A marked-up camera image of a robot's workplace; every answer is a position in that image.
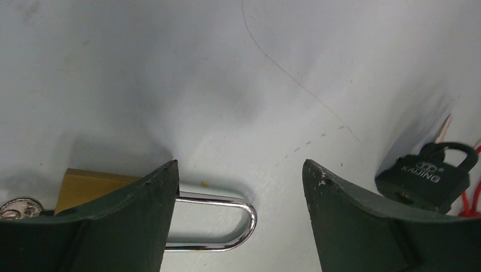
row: white surface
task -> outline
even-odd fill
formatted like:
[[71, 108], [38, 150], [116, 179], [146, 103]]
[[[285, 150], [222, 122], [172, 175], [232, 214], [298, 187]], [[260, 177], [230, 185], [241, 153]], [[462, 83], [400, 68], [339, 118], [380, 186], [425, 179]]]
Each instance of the white surface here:
[[[52, 207], [67, 167], [143, 175], [176, 158], [183, 181], [244, 194], [260, 220], [238, 249], [166, 253], [162, 271], [320, 271], [303, 161], [375, 190], [379, 166], [450, 109], [446, 140], [478, 141], [480, 12], [476, 0], [1, 0], [0, 201]], [[173, 232], [239, 218], [179, 209]]]

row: padlock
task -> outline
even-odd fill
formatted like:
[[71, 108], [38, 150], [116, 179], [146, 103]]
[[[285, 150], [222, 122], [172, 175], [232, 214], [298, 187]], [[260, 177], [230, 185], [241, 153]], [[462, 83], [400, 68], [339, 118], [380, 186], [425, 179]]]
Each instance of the padlock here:
[[[443, 162], [440, 152], [460, 150], [466, 158], [455, 167]], [[423, 210], [446, 214], [469, 187], [469, 171], [478, 162], [478, 153], [456, 142], [428, 143], [418, 155], [399, 158], [394, 166], [375, 178], [381, 194], [394, 201]]]

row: thin curved line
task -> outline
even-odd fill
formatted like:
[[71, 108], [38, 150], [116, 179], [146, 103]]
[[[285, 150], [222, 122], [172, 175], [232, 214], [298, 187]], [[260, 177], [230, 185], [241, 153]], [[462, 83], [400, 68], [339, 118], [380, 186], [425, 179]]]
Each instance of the thin curved line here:
[[315, 100], [317, 100], [319, 103], [321, 103], [324, 107], [326, 107], [326, 109], [328, 111], [330, 111], [339, 121], [341, 121], [344, 126], [349, 130], [349, 132], [351, 132], [351, 134], [354, 136], [354, 138], [358, 141], [358, 142], [361, 142], [359, 140], [359, 138], [354, 134], [354, 132], [351, 130], [351, 128], [344, 122], [344, 120], [341, 119], [341, 117], [339, 117], [339, 115], [337, 115], [331, 108], [329, 108], [328, 105], [326, 105], [326, 103], [324, 103], [321, 99], [319, 99], [317, 96], [315, 96], [311, 91], [309, 91], [306, 87], [304, 87], [304, 85], [301, 84], [301, 82], [299, 82], [298, 80], [296, 80], [293, 76], [291, 76], [286, 70], [284, 70], [284, 68], [282, 68], [279, 64], [277, 64], [277, 62], [275, 62], [265, 51], [264, 49], [262, 49], [259, 44], [257, 43], [257, 41], [255, 40], [254, 36], [252, 35], [251, 31], [249, 30], [249, 27], [247, 26], [247, 19], [246, 19], [246, 10], [244, 8], [244, 0], [240, 0], [240, 2], [242, 3], [242, 16], [244, 17], [244, 25], [246, 26], [246, 30], [247, 32], [249, 33], [249, 36], [251, 36], [251, 39], [253, 40], [254, 44], [257, 46], [257, 48], [259, 48], [259, 50], [264, 54], [264, 56], [266, 56], [269, 60], [272, 61], [272, 63], [274, 63], [279, 69], [281, 69], [282, 72], [284, 72], [284, 74], [286, 74], [288, 77], [290, 77], [294, 82], [296, 82], [301, 88], [304, 89], [304, 91], [306, 91], [308, 94], [310, 94]]

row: red string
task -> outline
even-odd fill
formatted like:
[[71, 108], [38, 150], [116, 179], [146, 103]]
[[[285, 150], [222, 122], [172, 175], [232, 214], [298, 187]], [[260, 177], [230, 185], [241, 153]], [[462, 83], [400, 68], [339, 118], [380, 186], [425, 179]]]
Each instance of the red string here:
[[[476, 148], [477, 153], [481, 153], [481, 146]], [[466, 192], [464, 192], [461, 196], [463, 199], [463, 206], [465, 208], [459, 215], [462, 217], [469, 217], [469, 218], [477, 218], [481, 217], [481, 212], [478, 212], [478, 201], [479, 195], [481, 194], [481, 181], [479, 181], [476, 190], [474, 191], [474, 196], [472, 198], [472, 207], [469, 208], [469, 201], [467, 200]]]

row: padlock shackle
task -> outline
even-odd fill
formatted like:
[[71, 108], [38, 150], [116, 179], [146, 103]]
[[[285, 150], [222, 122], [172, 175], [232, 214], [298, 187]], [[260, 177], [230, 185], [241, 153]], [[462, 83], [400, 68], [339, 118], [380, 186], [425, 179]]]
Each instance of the padlock shackle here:
[[437, 151], [443, 151], [447, 149], [460, 150], [466, 153], [466, 158], [457, 167], [463, 171], [469, 172], [478, 163], [479, 155], [474, 148], [463, 143], [457, 142], [442, 142], [442, 143], [430, 143], [430, 147], [423, 150], [420, 156], [431, 156]]

